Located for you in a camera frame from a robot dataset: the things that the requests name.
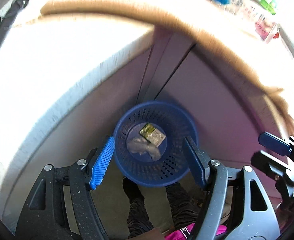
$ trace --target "blue plastic basket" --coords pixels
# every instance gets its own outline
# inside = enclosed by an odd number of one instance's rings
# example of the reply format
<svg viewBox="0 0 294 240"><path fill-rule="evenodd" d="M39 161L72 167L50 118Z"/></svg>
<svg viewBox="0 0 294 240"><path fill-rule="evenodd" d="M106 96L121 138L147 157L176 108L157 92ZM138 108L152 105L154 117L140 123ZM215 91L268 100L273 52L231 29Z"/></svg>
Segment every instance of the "blue plastic basket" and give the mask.
<svg viewBox="0 0 294 240"><path fill-rule="evenodd" d="M166 135L166 139L159 146L162 157L155 162L149 160L148 154L140 156L127 150L128 136L147 122ZM177 106L160 101L136 105L125 113L114 130L115 161L122 173L137 184L146 187L170 185L189 171L182 153L183 138L188 135L198 145L194 122Z"/></svg>

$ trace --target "ribbed blue pad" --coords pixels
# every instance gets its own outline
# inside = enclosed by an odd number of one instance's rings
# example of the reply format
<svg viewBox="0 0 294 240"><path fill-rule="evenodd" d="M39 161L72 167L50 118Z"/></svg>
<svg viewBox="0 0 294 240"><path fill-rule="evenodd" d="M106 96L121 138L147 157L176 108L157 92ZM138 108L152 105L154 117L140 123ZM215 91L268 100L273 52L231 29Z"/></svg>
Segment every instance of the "ribbed blue pad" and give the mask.
<svg viewBox="0 0 294 240"><path fill-rule="evenodd" d="M102 149L96 163L92 167L92 176L89 183L92 190L96 189L97 186L101 184L113 153L114 138L111 136Z"/></svg>

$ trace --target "cabinet door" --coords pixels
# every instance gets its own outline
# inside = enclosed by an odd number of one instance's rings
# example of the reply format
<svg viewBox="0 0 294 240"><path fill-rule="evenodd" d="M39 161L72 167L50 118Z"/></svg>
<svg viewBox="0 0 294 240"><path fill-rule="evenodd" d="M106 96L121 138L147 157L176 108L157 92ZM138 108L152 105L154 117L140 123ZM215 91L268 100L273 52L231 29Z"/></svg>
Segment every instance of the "cabinet door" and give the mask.
<svg viewBox="0 0 294 240"><path fill-rule="evenodd" d="M193 52L157 96L190 113L199 133L199 146L227 166L250 165L254 152L263 149L257 131L233 94ZM275 182L257 172L268 195L279 197Z"/></svg>

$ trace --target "green object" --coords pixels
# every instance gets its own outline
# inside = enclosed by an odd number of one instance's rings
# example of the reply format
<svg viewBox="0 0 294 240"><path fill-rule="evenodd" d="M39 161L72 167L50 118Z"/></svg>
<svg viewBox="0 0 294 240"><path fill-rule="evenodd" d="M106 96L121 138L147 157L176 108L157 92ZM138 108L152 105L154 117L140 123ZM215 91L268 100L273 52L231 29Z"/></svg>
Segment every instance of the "green object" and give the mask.
<svg viewBox="0 0 294 240"><path fill-rule="evenodd" d="M273 6L266 2L266 0L260 0L260 5L263 6L263 8L267 11L269 11L272 15L275 15L276 12L273 8Z"/></svg>

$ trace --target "black pants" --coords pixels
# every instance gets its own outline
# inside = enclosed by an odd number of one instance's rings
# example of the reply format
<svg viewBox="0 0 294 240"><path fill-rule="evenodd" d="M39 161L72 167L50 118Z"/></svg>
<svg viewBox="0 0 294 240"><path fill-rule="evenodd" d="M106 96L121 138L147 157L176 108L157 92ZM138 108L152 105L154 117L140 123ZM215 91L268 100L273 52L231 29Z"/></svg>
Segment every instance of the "black pants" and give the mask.
<svg viewBox="0 0 294 240"><path fill-rule="evenodd" d="M166 193L175 230L194 223L198 217L199 208L191 203L191 199L186 190L176 182L166 187ZM132 201L127 224L129 229L128 238L139 236L154 228L149 221L145 204L141 199Z"/></svg>

